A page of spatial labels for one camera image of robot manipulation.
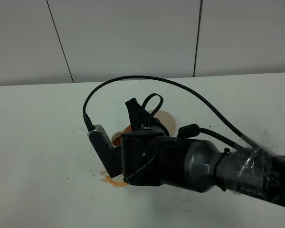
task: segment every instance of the black cord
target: black cord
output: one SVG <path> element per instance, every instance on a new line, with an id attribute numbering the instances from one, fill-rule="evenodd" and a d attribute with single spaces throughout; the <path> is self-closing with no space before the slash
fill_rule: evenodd
<path id="1" fill-rule="evenodd" d="M 85 124 L 88 128 L 88 131 L 91 131 L 94 129 L 94 126 L 92 125 L 91 120 L 89 119 L 89 117 L 86 114 L 86 106 L 87 103 L 89 102 L 90 98 L 92 97 L 92 95 L 101 87 L 112 83 L 112 82 L 116 82 L 116 81 L 120 81 L 120 80 L 125 80 L 125 79 L 149 79 L 149 80 L 156 80 L 156 81 L 161 81 L 161 82 L 165 82 L 171 85 L 175 85 L 179 88 L 182 88 L 186 91 L 188 91 L 189 93 L 192 93 L 193 95 L 195 95 L 199 100 L 201 100 L 205 105 L 207 105 L 213 112 L 215 115 L 218 116 L 218 118 L 227 126 L 229 127 L 237 136 L 242 137 L 243 133 L 237 129 L 235 126 L 233 126 L 209 101 L 207 101 L 204 97 L 202 97 L 199 93 L 195 92 L 194 90 L 179 84 L 177 82 L 173 82 L 164 78 L 160 78 L 160 77 L 152 77 L 152 76 L 123 76 L 123 77 L 117 77 L 111 80 L 108 80 L 102 84 L 100 84 L 99 86 L 97 86 L 90 94 L 89 96 L 86 98 L 84 106 L 83 106 L 83 116 L 84 116 L 84 121 Z"/>
<path id="2" fill-rule="evenodd" d="M 160 98 L 160 102 L 159 104 L 156 106 L 156 108 L 152 111 L 152 113 L 150 114 L 150 116 L 146 119 L 146 122 L 147 122 L 147 125 L 146 127 L 149 126 L 151 120 L 152 120 L 152 117 L 154 117 L 154 115 L 158 112 L 158 110 L 161 108 L 162 104 L 163 104 L 163 97 L 159 94 L 150 94 L 146 99 L 145 101 L 143 102 L 142 104 L 142 108 L 145 109 L 146 108 L 146 105 L 148 104 L 148 102 L 150 101 L 150 99 L 154 96 L 158 96 Z"/>
<path id="3" fill-rule="evenodd" d="M 240 146 L 239 144 L 237 144 L 236 142 L 226 138 L 225 136 L 219 134 L 219 133 L 216 133 L 212 130 L 209 130 L 209 129 L 206 129 L 206 128 L 198 128 L 197 129 L 198 132 L 200 133 L 204 133 L 204 134 L 207 134 L 207 135 L 210 135 L 212 136 L 213 138 L 216 138 L 218 140 L 220 140 L 221 142 L 227 144 L 228 146 L 234 148 L 234 149 L 238 149 L 238 148 L 241 148 L 241 149 L 244 149 L 244 147 Z"/>

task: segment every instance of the white tabletop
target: white tabletop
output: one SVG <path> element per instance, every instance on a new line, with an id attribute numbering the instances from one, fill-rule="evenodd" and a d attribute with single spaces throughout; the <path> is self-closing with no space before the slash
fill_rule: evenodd
<path id="1" fill-rule="evenodd" d="M 174 81 L 202 94 L 250 137 L 261 141 L 266 131 L 271 148 L 285 154 L 285 73 Z M 82 119 L 83 102 L 99 84 L 0 87 L 0 228 L 285 227 L 285 208 L 217 187 L 197 193 L 100 181 L 103 166 Z M 197 98 L 157 81 L 105 86 L 87 112 L 112 137 L 129 125 L 124 103 L 133 97 L 142 103 L 154 92 L 178 128 L 197 123 L 238 139 Z"/>

